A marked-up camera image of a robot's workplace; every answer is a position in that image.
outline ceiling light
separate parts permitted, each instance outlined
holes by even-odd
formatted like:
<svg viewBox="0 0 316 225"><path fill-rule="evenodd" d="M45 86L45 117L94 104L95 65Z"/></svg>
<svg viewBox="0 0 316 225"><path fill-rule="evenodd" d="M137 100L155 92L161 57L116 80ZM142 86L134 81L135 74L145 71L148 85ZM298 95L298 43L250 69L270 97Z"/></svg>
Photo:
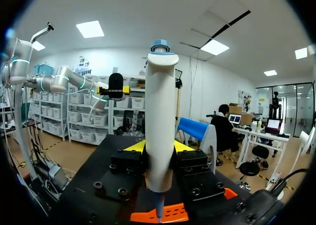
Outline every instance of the ceiling light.
<svg viewBox="0 0 316 225"><path fill-rule="evenodd" d="M307 47L295 51L296 60L307 57Z"/></svg>
<svg viewBox="0 0 316 225"><path fill-rule="evenodd" d="M76 25L84 38L104 37L99 21Z"/></svg>
<svg viewBox="0 0 316 225"><path fill-rule="evenodd" d="M33 48L36 50L36 51L40 51L40 50L43 50L45 49L46 47L42 44L40 44L38 41L35 41L33 44L32 44Z"/></svg>
<svg viewBox="0 0 316 225"><path fill-rule="evenodd" d="M225 46L224 44L221 44L220 42L216 40L211 40L207 44L205 44L203 47L201 47L202 51L206 51L215 56L217 56L218 54L221 54L224 51L227 51L228 49L229 47Z"/></svg>
<svg viewBox="0 0 316 225"><path fill-rule="evenodd" d="M266 76L273 76L273 75L277 75L277 72L276 72L276 71L274 71L274 70L273 70L273 71L265 71L264 73L265 73L265 75L266 75Z"/></svg>

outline bottle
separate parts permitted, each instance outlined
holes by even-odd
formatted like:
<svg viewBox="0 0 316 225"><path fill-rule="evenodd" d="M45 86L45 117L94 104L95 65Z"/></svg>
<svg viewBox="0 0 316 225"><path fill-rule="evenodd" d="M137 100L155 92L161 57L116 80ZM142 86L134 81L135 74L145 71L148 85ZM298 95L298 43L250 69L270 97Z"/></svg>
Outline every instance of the bottle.
<svg viewBox="0 0 316 225"><path fill-rule="evenodd" d="M261 132L261 125L262 125L262 121L261 119L258 121L258 128L257 128L257 132Z"/></svg>

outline laptop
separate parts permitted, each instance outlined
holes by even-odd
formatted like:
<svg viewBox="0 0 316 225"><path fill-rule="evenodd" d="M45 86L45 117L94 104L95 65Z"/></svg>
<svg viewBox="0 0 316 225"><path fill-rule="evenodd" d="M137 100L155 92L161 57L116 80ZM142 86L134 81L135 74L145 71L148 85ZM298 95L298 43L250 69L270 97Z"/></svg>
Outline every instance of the laptop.
<svg viewBox="0 0 316 225"><path fill-rule="evenodd" d="M231 124L239 125L241 121L241 115L230 114L228 119Z"/></svg>

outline computer monitor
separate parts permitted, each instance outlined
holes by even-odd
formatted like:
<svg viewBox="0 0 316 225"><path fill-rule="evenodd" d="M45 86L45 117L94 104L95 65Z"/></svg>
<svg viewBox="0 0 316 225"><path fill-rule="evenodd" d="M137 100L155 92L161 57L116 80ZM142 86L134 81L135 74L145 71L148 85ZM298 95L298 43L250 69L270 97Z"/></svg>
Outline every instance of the computer monitor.
<svg viewBox="0 0 316 225"><path fill-rule="evenodd" d="M266 133L278 135L281 130L281 121L268 119Z"/></svg>
<svg viewBox="0 0 316 225"><path fill-rule="evenodd" d="M230 114L228 119L230 123L239 125L241 121L241 115Z"/></svg>

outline stool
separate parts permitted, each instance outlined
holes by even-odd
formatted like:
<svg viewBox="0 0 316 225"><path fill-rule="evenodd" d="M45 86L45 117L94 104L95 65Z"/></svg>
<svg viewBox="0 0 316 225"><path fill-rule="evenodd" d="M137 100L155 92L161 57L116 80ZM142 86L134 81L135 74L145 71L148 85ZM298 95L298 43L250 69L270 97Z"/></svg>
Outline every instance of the stool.
<svg viewBox="0 0 316 225"><path fill-rule="evenodd" d="M262 162L261 159L267 159L269 157L269 150L266 147L257 145L252 149L252 154L257 156L256 159L253 160L253 162L256 162L260 168L260 170L266 170L268 168L268 162L264 161Z"/></svg>
<svg viewBox="0 0 316 225"><path fill-rule="evenodd" d="M244 178L246 176L253 177L259 174L260 168L255 162L244 162L239 167L240 172L243 174L243 176L240 178L240 182L238 183L238 186L242 189L251 190L251 186L244 182Z"/></svg>

